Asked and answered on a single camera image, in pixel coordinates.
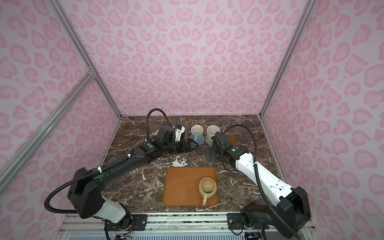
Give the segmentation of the aluminium diagonal frame bar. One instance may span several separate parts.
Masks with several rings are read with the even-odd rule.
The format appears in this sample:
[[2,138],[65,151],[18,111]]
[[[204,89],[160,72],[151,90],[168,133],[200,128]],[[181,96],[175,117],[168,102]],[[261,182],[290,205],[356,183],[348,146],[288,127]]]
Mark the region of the aluminium diagonal frame bar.
[[5,191],[8,185],[13,181],[16,175],[22,170],[27,161],[42,145],[48,135],[57,126],[61,119],[65,116],[72,105],[82,95],[90,82],[94,80],[95,72],[90,71],[77,84],[70,94],[58,105],[58,107],[47,117],[47,119],[34,132],[32,137],[20,148],[20,150],[11,158],[10,163],[6,165],[1,172],[1,193]]

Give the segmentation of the aluminium frame corner post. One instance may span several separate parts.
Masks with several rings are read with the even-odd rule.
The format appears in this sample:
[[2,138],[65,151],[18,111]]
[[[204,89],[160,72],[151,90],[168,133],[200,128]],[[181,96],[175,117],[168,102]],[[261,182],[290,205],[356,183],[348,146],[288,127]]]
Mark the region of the aluminium frame corner post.
[[101,89],[102,93],[107,99],[107,102],[109,103],[110,107],[115,112],[116,116],[119,120],[123,118],[123,115],[121,114],[120,110],[117,107],[117,104],[113,100],[111,94],[106,88],[106,85],[103,83],[98,71],[95,68],[95,65],[93,64],[90,55],[86,51],[86,48],[84,44],[82,43],[81,39],[79,38],[78,34],[76,33],[70,18],[64,11],[60,1],[57,0],[48,0],[47,1],[50,7],[52,8],[54,14],[58,18],[59,22],[61,23],[62,27],[66,31],[68,37],[70,38],[71,42],[73,43],[75,49],[77,50],[78,54],[80,55],[81,59],[85,62],[87,68],[89,69],[90,73],[93,74],[96,78],[96,81],[98,83],[99,88]]
[[298,25],[293,32],[292,38],[289,41],[288,47],[285,50],[284,57],[282,58],[282,61],[279,65],[278,71],[275,75],[274,81],[271,85],[270,91],[267,95],[266,101],[261,109],[261,112],[259,114],[259,117],[262,119],[268,110],[268,107],[272,101],[272,98],[278,88],[278,85],[283,77],[283,74],[289,65],[289,62],[294,54],[294,51],[305,31],[306,26],[308,25],[310,18],[312,17],[313,13],[316,11],[316,7],[318,5],[319,1],[316,0],[310,0],[306,2],[305,8],[302,12],[302,15],[299,19]]

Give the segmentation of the orange wooden tray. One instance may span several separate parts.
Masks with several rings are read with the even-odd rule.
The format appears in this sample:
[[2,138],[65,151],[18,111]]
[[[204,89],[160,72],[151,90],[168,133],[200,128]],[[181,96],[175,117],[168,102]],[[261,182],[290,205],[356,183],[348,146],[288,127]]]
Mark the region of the orange wooden tray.
[[202,205],[199,183],[212,178],[218,186],[217,170],[213,167],[171,167],[166,171],[163,204],[172,207],[211,207],[219,202],[219,188],[215,196]]

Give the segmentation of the aluminium frame corner post right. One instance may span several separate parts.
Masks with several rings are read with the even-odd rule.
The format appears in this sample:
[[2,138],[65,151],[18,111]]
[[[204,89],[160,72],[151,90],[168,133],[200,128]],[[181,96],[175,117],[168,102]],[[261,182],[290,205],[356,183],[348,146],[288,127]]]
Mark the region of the aluminium frame corner post right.
[[289,41],[288,47],[285,50],[284,57],[282,58],[282,61],[279,65],[278,71],[275,75],[274,81],[271,85],[270,91],[267,95],[266,101],[261,109],[261,112],[259,114],[259,117],[262,119],[268,110],[268,107],[272,101],[272,98],[278,88],[278,85],[283,77],[283,74],[289,65],[289,62],[294,54],[294,51],[305,31],[306,26],[308,25],[310,18],[312,17],[313,13],[316,11],[316,7],[318,5],[319,1],[316,0],[310,0],[306,2],[305,8],[302,12],[302,15],[299,19],[298,25],[293,32],[292,38]]

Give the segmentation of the dark wooden round coaster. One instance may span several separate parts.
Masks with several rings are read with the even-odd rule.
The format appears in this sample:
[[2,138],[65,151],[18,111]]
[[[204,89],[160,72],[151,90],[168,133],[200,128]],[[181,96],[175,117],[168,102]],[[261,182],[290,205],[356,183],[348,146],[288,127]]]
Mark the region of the dark wooden round coaster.
[[226,146],[228,148],[234,147],[238,144],[238,141],[234,135],[226,134],[226,137],[227,137]]

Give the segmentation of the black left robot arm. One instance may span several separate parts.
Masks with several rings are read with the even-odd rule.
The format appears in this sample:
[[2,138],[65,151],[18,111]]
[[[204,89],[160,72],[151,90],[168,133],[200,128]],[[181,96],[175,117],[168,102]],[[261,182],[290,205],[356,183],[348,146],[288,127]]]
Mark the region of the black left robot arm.
[[76,171],[68,192],[68,199],[82,219],[99,218],[116,224],[121,230],[128,229],[133,222],[132,214],[121,203],[102,196],[102,191],[127,173],[142,167],[166,154],[188,153],[199,144],[185,139],[182,126],[163,126],[155,136],[133,148],[123,157],[90,171]]

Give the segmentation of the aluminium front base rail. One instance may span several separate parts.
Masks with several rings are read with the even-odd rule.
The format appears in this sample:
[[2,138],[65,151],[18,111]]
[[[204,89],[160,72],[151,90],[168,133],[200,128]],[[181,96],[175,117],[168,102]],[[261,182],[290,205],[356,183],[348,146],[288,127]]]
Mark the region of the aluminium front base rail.
[[244,227],[240,212],[159,212],[134,213],[132,230],[104,230],[102,220],[67,215],[58,240],[268,240],[284,237],[276,227]]

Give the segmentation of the blue-grey woven round coaster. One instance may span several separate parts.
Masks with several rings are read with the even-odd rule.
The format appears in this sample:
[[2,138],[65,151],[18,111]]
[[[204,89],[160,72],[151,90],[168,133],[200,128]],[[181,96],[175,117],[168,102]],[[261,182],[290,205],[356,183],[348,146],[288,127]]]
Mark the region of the blue-grey woven round coaster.
[[202,145],[205,141],[203,135],[191,135],[190,139],[195,141],[197,144]]

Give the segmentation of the beige ceramic mug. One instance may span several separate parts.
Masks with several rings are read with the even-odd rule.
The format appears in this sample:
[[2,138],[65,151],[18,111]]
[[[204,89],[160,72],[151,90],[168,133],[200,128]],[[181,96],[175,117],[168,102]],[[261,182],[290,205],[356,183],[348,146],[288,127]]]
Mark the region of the beige ceramic mug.
[[216,195],[217,190],[217,183],[212,178],[204,178],[200,181],[199,192],[203,198],[203,206],[206,206],[207,201]]

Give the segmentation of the white speckled ceramic mug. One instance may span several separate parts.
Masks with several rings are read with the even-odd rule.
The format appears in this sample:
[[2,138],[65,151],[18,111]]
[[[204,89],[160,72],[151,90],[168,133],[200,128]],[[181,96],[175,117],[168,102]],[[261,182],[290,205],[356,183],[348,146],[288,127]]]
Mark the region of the white speckled ceramic mug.
[[206,143],[210,146],[213,144],[212,137],[215,136],[217,132],[220,132],[221,129],[216,125],[210,125],[207,127],[207,134],[206,134]]

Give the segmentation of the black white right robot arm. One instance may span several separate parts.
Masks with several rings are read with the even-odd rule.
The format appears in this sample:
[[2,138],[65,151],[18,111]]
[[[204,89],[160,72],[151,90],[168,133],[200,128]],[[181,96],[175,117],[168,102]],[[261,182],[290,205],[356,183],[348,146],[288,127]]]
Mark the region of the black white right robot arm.
[[246,227],[273,226],[290,239],[311,219],[308,194],[303,188],[293,188],[280,180],[257,162],[247,147],[233,145],[225,133],[217,132],[211,139],[219,161],[230,164],[250,178],[272,205],[250,203],[245,206],[241,210],[241,219]]

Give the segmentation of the aluminium frame corner post left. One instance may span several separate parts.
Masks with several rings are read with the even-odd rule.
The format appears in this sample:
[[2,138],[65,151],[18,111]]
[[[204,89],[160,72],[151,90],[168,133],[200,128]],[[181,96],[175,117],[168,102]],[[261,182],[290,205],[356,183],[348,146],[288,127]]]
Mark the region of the aluminium frame corner post left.
[[79,38],[78,34],[76,33],[70,18],[64,11],[60,1],[57,0],[48,0],[47,1],[50,7],[52,8],[54,14],[58,18],[59,22],[61,23],[62,27],[66,31],[68,37],[70,38],[71,42],[73,43],[75,49],[77,50],[78,54],[80,55],[81,59],[85,62],[87,68],[89,69],[90,73],[93,74],[96,78],[96,81],[98,83],[99,88],[101,89],[102,93],[107,99],[107,102],[109,103],[110,107],[115,112],[116,116],[119,120],[123,118],[123,115],[121,114],[120,110],[117,107],[117,104],[113,100],[111,94],[106,88],[106,85],[103,83],[98,71],[95,68],[95,65],[93,64],[90,55],[86,51],[86,48],[84,44],[82,43],[81,39]]

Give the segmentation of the light blue ceramic mug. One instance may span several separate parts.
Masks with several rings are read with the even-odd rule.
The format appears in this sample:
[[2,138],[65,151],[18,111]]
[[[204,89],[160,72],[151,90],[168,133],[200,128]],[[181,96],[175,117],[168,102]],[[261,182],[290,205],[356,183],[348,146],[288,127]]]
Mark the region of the light blue ceramic mug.
[[201,125],[192,126],[191,135],[204,135],[204,128]]

